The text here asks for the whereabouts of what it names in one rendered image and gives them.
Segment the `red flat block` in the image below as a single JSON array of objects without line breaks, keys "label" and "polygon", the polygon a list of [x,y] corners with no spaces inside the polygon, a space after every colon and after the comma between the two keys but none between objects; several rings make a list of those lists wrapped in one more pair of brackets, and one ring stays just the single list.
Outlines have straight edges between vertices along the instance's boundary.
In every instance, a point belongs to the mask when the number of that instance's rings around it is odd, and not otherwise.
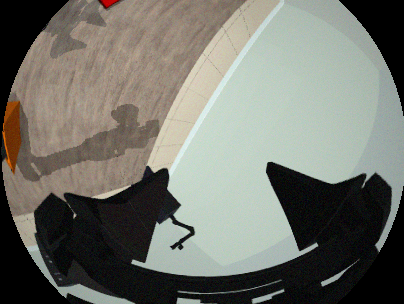
[{"label": "red flat block", "polygon": [[109,8],[112,4],[120,2],[120,0],[100,0],[102,7]]}]

